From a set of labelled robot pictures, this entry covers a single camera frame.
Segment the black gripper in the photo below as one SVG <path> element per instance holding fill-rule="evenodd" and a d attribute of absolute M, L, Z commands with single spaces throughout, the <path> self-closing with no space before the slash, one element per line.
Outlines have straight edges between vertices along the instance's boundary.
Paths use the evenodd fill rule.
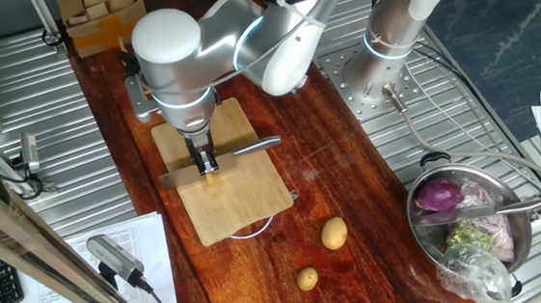
<path fill-rule="evenodd" d="M 199 169 L 199 174 L 216 172 L 219 165 L 215 158 L 215 147 L 210 129 L 200 129 L 196 132 L 185 132 L 183 135 L 191 159 Z"/>

